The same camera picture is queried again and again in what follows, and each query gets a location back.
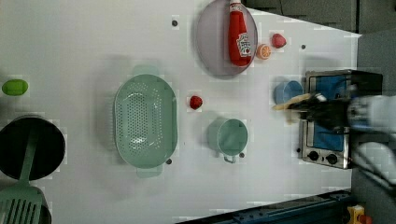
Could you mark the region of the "white gripper with camera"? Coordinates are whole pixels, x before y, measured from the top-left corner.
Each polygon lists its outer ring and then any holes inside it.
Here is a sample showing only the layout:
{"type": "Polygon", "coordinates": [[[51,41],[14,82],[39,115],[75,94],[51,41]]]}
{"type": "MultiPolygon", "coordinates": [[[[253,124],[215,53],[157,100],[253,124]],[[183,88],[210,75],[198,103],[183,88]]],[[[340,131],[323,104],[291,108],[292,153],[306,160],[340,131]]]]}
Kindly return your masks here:
{"type": "Polygon", "coordinates": [[[309,94],[307,99],[292,103],[288,109],[299,111],[302,119],[315,122],[329,131],[343,131],[349,126],[347,108],[349,101],[345,99],[328,100],[320,93],[309,94]]]}

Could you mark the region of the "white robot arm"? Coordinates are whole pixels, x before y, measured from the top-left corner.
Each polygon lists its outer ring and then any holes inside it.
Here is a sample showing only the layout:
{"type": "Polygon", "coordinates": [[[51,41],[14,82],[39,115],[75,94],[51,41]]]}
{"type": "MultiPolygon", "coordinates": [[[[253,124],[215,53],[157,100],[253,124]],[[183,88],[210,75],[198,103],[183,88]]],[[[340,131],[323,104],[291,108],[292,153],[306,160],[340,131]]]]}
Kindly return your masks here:
{"type": "Polygon", "coordinates": [[[395,194],[395,179],[382,164],[376,164],[360,147],[378,143],[395,152],[395,98],[362,96],[354,99],[327,100],[320,94],[304,94],[289,100],[285,108],[296,111],[300,119],[315,122],[331,135],[347,135],[350,153],[341,159],[360,169],[379,186],[395,194]]]}

